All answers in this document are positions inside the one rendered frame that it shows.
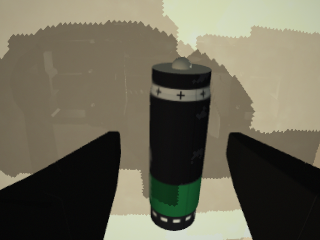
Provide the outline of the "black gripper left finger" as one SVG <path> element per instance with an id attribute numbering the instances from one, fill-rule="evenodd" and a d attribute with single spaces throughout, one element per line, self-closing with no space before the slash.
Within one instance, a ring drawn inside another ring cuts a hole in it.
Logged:
<path id="1" fill-rule="evenodd" d="M 0 240 L 104 240 L 120 153 L 120 132 L 108 131 L 1 188 Z"/>

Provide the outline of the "black and green battery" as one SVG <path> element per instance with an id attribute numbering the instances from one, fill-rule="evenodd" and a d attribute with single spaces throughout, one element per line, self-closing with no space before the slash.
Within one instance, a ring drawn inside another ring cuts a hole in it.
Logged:
<path id="1" fill-rule="evenodd" d="M 151 220 L 165 231 L 189 228 L 196 219 L 211 73 L 212 68 L 183 56 L 152 67 L 149 204 Z"/>

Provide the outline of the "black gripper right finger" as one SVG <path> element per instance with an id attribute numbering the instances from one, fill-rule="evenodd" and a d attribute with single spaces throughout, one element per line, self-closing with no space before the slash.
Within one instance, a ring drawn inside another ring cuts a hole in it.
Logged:
<path id="1" fill-rule="evenodd" d="M 252 240 L 320 240 L 320 168 L 241 132 L 227 159 Z"/>

